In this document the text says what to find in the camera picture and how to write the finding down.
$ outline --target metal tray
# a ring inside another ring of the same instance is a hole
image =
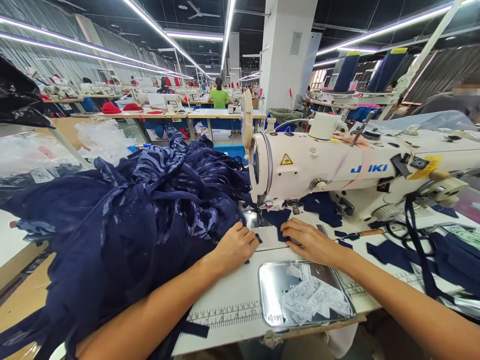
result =
[[[350,303],[350,316],[339,314],[333,310],[330,311],[330,318],[325,318],[317,313],[312,318],[312,321],[307,322],[304,326],[344,321],[354,318],[357,315],[352,300],[346,293],[340,276],[335,269],[306,260],[266,262],[258,269],[258,279],[260,285],[260,301],[263,307],[263,319],[268,325],[271,327],[298,326],[292,317],[293,313],[289,309],[282,309],[280,304],[281,293],[290,290],[302,282],[298,277],[287,274],[287,268],[290,264],[297,266],[300,264],[309,264],[312,276],[341,290],[346,300]]]

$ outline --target yellow warning triangle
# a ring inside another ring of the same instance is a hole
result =
[[[283,155],[283,159],[281,160],[280,165],[293,165],[294,162],[290,159],[290,157],[285,154]]]

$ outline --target black plastic bag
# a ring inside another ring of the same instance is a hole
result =
[[[0,123],[52,128],[37,84],[0,55]]]

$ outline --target ceiling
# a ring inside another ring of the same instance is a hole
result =
[[[64,2],[52,1],[70,12],[83,14],[94,23],[113,32],[136,34],[122,34],[122,36],[143,48],[157,51],[157,49],[171,47],[162,37],[139,19],[123,1],[68,0],[86,11]],[[191,0],[194,6],[198,7],[202,13],[219,16],[202,16],[192,19],[188,18],[196,12],[187,0],[138,1],[165,30],[186,30],[220,35],[224,33],[228,0]],[[355,29],[360,31],[373,30],[448,2],[445,0],[318,0],[312,31],[323,33],[320,49],[328,48],[344,40],[360,36],[362,33],[354,31]],[[480,25],[479,6],[480,1],[460,9],[448,26],[447,32],[460,27]],[[265,0],[237,0],[235,9],[237,11],[264,13]],[[359,46],[378,49],[421,35],[429,35],[435,30],[440,20],[441,16],[438,16],[434,19],[364,41]],[[262,50],[263,28],[263,16],[240,12],[235,13],[231,30],[239,32],[240,63],[242,67],[251,70],[258,68],[258,58],[242,57],[242,55],[258,54]],[[222,42],[180,38],[175,40],[198,64],[204,65],[203,67],[210,66],[210,68],[206,68],[206,72],[219,72]],[[458,35],[453,40],[440,39],[435,46],[437,48],[446,48],[473,43],[480,43],[480,30],[466,32]],[[411,46],[410,49],[420,51],[423,45]],[[160,55],[168,60],[175,61],[172,57],[172,52],[160,53]],[[337,56],[337,52],[331,52],[319,56],[317,60],[321,61]],[[368,61],[382,56],[383,54],[374,54],[364,56],[362,59]]]

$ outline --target hand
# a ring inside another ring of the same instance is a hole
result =
[[[280,231],[284,238],[291,237],[301,244],[299,246],[291,241],[286,242],[294,253],[313,263],[338,268],[350,250],[337,244],[312,225],[296,218],[284,222]]]
[[[232,273],[252,257],[259,245],[255,233],[237,222],[221,238],[215,250],[206,255],[211,271],[219,277]]]

